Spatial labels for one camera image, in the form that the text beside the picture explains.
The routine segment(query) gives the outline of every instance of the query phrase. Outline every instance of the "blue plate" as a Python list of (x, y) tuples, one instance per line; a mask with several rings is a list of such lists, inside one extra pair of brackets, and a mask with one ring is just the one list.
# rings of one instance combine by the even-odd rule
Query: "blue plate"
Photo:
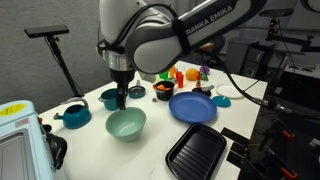
[(172, 115), (180, 121), (202, 123), (212, 120), (217, 114), (217, 106), (206, 95), (197, 92), (183, 92), (169, 101)]

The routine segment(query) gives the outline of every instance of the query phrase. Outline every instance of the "purple object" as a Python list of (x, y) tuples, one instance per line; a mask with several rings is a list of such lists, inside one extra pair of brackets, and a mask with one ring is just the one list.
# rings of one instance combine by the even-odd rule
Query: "purple object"
[(200, 67), (200, 72), (209, 74), (210, 68), (208, 66), (201, 66)]

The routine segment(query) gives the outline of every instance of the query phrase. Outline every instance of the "toaster oven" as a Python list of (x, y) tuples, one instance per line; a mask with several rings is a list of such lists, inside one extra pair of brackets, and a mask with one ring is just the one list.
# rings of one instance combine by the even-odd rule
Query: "toaster oven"
[(0, 105), (0, 179), (68, 179), (66, 141), (40, 123), (32, 102)]

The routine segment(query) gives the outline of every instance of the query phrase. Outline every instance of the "camera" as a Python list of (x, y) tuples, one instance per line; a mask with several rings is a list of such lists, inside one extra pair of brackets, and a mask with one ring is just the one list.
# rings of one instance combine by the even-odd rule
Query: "camera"
[(261, 17), (284, 17), (293, 14), (293, 9), (270, 9), (259, 13)]
[(42, 26), (24, 29), (29, 38), (48, 37), (70, 32), (66, 25)]

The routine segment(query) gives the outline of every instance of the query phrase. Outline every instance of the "orange toy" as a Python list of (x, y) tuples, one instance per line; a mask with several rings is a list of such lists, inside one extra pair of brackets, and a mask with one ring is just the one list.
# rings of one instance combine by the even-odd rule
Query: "orange toy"
[(157, 89), (164, 91), (166, 88), (164, 87), (164, 85), (159, 85), (159, 86), (157, 87)]
[(170, 70), (169, 70), (169, 78), (172, 78), (174, 77), (174, 74), (176, 73), (176, 67), (171, 67)]
[(197, 80), (197, 76), (198, 76), (198, 70), (196, 69), (188, 69), (186, 71), (186, 78), (190, 81)]

